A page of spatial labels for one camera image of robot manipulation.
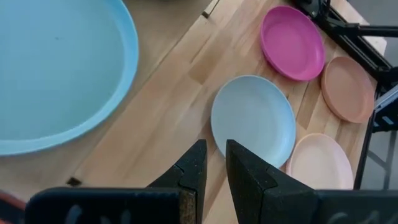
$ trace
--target wood grain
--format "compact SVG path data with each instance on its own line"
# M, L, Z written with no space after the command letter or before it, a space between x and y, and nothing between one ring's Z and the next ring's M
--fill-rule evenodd
M65 184L210 0L124 2L140 44L139 69L128 95L105 122L74 141L51 150L0 158L0 189L28 200L40 190Z
M176 1L174 4L181 4L181 11L191 9L196 12L201 6L196 3L194 8L182 2L194 4L192 0ZM159 12L159 15L175 21L172 25L159 22L151 27L159 30L149 31L136 21L142 42L148 41L141 42L144 53L139 74L144 75L137 78L134 85L138 87L132 88L122 105L123 110L119 109L105 122L106 128L90 133L93 135L91 141L86 137L79 139L81 145L77 143L75 149L64 146L66 149L63 150L9 160L2 158L0 177L7 183L1 181L0 188L15 189L15 193L27 198L37 190L63 184L77 164L80 165L73 176L84 185L145 187L163 174L198 138L205 138L208 144L208 178L203 220L208 224L237 223L224 158L216 149L211 133L210 110L220 86L243 74L268 78L284 92L296 116L297 140L317 132L331 136L345 150L353 172L356 171L366 124L345 123L333 115L323 100L319 78L309 83L294 82L279 75L264 60L258 34L262 17L270 8L286 4L284 1L220 0L209 19L197 18L198 13L196 21L190 24L192 26L182 38L183 29L178 27L182 26L180 22L189 21L187 18L191 14L178 17L178 13L169 9L169 14L165 15L162 14L165 12L160 12L160 6L152 4L148 0L127 2L131 11L137 11L133 13L134 19L142 16L149 20L148 26L159 21L154 21L154 14L153 17L145 15L142 9L145 7L154 7L153 13ZM332 4L349 21L365 23L345 0L333 0ZM175 27L170 31L168 26ZM168 41L159 40L157 43L164 32ZM344 54L324 33L322 36L327 60ZM369 41L384 53L384 39ZM21 184L29 186L15 188Z
M224 158L211 134L210 109L220 86L235 76L258 74L287 96L297 120L297 140L310 133L336 139L356 172L366 124L340 121L328 109L320 79L295 82L265 62L259 46L264 14L280 0L221 0L209 19L199 17L142 90L113 123L75 177L92 186L145 187L198 138L208 143L205 223L237 223ZM353 16L345 1L333 5ZM345 54L322 34L326 58ZM376 47L384 51L383 41Z

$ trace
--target plate rim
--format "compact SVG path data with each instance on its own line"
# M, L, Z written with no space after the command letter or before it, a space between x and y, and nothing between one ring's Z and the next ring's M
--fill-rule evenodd
M211 106L211 114L210 114L210 126L211 126L211 133L212 133L212 136L213 136L213 139L214 139L214 141L215 141L215 143L216 143L216 146L217 146L217 148L218 148L218 150L220 151L220 153L223 155L223 157L225 158L225 155L223 154L223 152L221 151L221 149L220 149L220 145L218 144L218 142L217 142L217 140L216 140L216 138L215 138L215 132L214 132L214 125L213 125L213 114L214 114L214 107L215 107L215 102L216 102L216 100L217 100L217 98L219 97L219 95L220 95L220 93L221 93L221 91L228 85L228 84L230 84L231 82L233 82L233 81L235 81L235 80L237 80L237 79L240 79L240 78L247 78L247 77L251 77L251 78L257 78L257 79L259 79L259 80L262 80L263 82L267 82L268 84L270 84L270 86L271 87L273 87L273 88L275 88L277 91L278 91L278 93L281 95L281 96L283 96L283 99L284 99L284 103L287 103L287 105L289 106L289 111L290 111L290 116L289 117L291 117L292 118L292 120L293 120L293 122L292 122L292 137L290 138L290 142L289 142L289 150L287 150L287 154L286 154L286 156L284 156L283 157L283 159L282 159L282 161L283 162L280 162L280 163L278 163L278 164L271 164L271 165L273 165L273 166L275 166L275 167L277 167L277 168L280 168L280 167L282 167L285 163L286 163L286 161L289 159L289 157L290 157L290 155L292 154L292 152L293 152L293 148L294 148L294 144L295 144L295 139L296 139L296 134L297 134L297 131L296 131L296 120L295 120L295 115L294 115L294 111L293 111L293 108L292 108L292 105L289 103L289 101L288 101L288 99L286 98L286 96L284 95L284 93L278 88L278 86L277 85L275 85L274 83L272 83L270 80L268 80L268 79L266 79L266 78L264 78L264 77L262 77L262 76L259 76L259 75L240 75L240 76L237 76L237 77L234 77L234 78L232 78L232 79L230 79L230 80L228 80L228 82L226 82L223 86L221 86L221 88L218 90L218 92L217 92L217 94L216 94L216 96L215 96L215 99L213 100L213 104L212 104L212 106Z
M366 90L371 90L372 94L371 97L368 98L367 96L369 95L369 91L363 91L363 93L365 93L364 95L361 95L363 97L363 99L366 101L365 104L370 105L369 107L363 106L362 109L368 109L367 111L363 111L361 114L359 114L358 117L355 118L349 118L348 116L345 116L343 113L340 113L340 111L333 105L332 100L331 100L331 95L328 93L327 91L327 78L330 76L329 75L329 68L332 65L333 62L336 63L337 60L347 60L350 61L350 63L355 64L355 66L357 66L358 68L360 68L363 73L366 75L365 79L366 79L366 84L367 86L364 88ZM365 69L355 60L353 60L351 57L346 57L346 56L337 56L332 58L326 65L325 68L322 71L322 78L321 78L321 91L322 91L322 95L323 95L323 99L325 99L326 104L328 105L328 108L335 114L337 115L337 117L339 117L340 119L343 119L345 121L351 122L351 123L356 123L356 124L361 124L365 121L368 121L369 118L371 117L373 111L374 111L374 92L375 89L372 85L372 82L369 78L369 74L367 73L367 71L365 71Z
M91 117L81 124L61 133L36 139L0 139L0 156L14 156L29 152L42 151L76 139L104 122L104 120L112 114L127 95L130 86L136 77L139 64L139 37L137 29L130 12L122 0L105 0L104 4L109 8L110 15L114 19L115 26L120 31L121 41L124 46L123 73L111 97Z
M351 187L350 189L352 190L353 187L354 187L353 168L351 167L351 163L349 162L348 156L346 155L346 153L345 153L344 149L342 148L342 146L340 146L340 144L338 144L338 142L336 140L334 140L332 137L328 136L327 134L323 134L323 133L310 133L310 134L307 134L307 135L302 137L297 142L297 144L294 147L294 150L292 152L291 157L289 158L289 160L286 163L286 174L291 176L292 178L294 178L293 175L292 175L292 161L293 161L295 152L297 152L296 148L297 148L297 146L300 145L300 143L302 143L303 140L305 140L306 138L310 138L312 136L322 136L323 138L327 138L328 140L332 140L334 143L336 143L339 146L339 150L338 151L339 151L340 154L342 153L344 155L343 157L345 158L345 159L343 159L344 160L343 163L345 163L349 167L349 171L350 171L350 174L351 174L351 178L349 180L349 184L350 184L350 187ZM343 190L343 189L347 189L347 188L345 186L342 187L341 184L340 184L338 189L342 189Z
M281 69L279 66L276 65L276 63L273 61L272 57L270 57L268 55L268 53L267 53L266 46L265 46L265 43L264 43L264 32L263 32L264 23L265 23L265 20L267 19L267 16L269 15L270 12L272 12L274 10L281 9L281 8L288 9L288 10L291 10L291 11L299 13L303 18L305 18L307 21L309 21L309 24L312 27L312 29L314 31L316 31L316 33L318 34L317 35L317 41L320 43L322 63L320 63L320 65L319 65L320 67L319 67L319 71L317 72L317 74L312 76L312 77L310 77L310 78L297 78L297 77L291 75L290 73L285 72L283 69ZM325 60L326 60L325 46L323 45L322 36L319 33L317 27L315 26L315 24L304 13L302 13L298 9L295 9L293 7L290 7L290 6L276 6L276 7L273 7L263 17L263 19L261 21L261 29L260 29L260 45L261 45L262 52L263 52L263 54L265 56L265 59L272 65L272 67L275 68L275 70L277 70L283 76L285 76L287 78L290 78L290 79L293 79L293 80L296 80L296 81L309 81L309 80L312 80L312 79L316 78L317 76L319 76L321 74L321 72L323 70L323 67L325 65Z

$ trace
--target black metal frame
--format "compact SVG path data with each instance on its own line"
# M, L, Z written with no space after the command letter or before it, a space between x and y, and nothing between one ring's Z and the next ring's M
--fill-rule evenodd
M394 84L398 81L398 76L394 76L394 74L398 73L398 67L393 67L362 35L398 37L398 27L361 26L359 24L347 23L343 16L330 6L330 0L292 0L292 2L376 79L376 99L380 97L382 92L386 92L394 87ZM369 119L356 172L354 189L361 187L366 158L369 152L371 133L374 131L374 121L381 120L383 113L395 113L396 110L393 108L396 107L397 105L393 103L378 115L373 113ZM391 128L391 125L382 125L382 123L377 127L377 129L383 131Z

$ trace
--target metal bar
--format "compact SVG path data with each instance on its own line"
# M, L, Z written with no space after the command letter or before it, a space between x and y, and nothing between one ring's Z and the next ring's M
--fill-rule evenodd
M385 73L379 73L379 68L391 69L392 65L369 44L363 37L355 35L339 35L333 31L333 26L326 20L326 17L319 13L320 8L326 8L327 5L322 2L319 7L318 1L312 1L310 4L301 0L292 0L292 2L306 15L310 16L328 36L333 39L349 56L357 61L373 78L382 83L386 89L391 88L391 79L388 79ZM333 7L330 7L328 16L331 19L347 23Z
M380 83L378 83L376 87L376 94L374 96L375 99L377 99L380 96L380 90L381 90L381 85ZM361 188L363 172L365 170L366 159L368 158L369 145L371 142L371 136L372 136L372 130L375 118L376 118L376 113L373 112L372 116L369 118L369 123L366 128L366 134L363 140L362 151L358 162L358 168L356 169L356 175L354 181L355 190L359 190Z
M386 106L390 105L392 102L394 102L398 98L398 85L396 85L394 88L389 90L387 93L383 94L376 100L374 103L374 109L377 112L380 110L383 110Z
M377 156L374 152L368 151L368 157L371 158L375 163L381 166L383 169L386 169L386 162L384 162L379 156Z
M396 141L397 141L397 131L392 131L391 136L390 136L388 153L387 153L386 175L384 178L384 185L383 185L384 190L388 190L390 187L390 179L391 179L391 172L392 172L392 159L394 157L394 149L396 146Z
M328 19L333 31L339 35L357 35L357 36L376 36L376 37L398 37L398 27L395 26L367 26L360 24L342 24L335 23Z

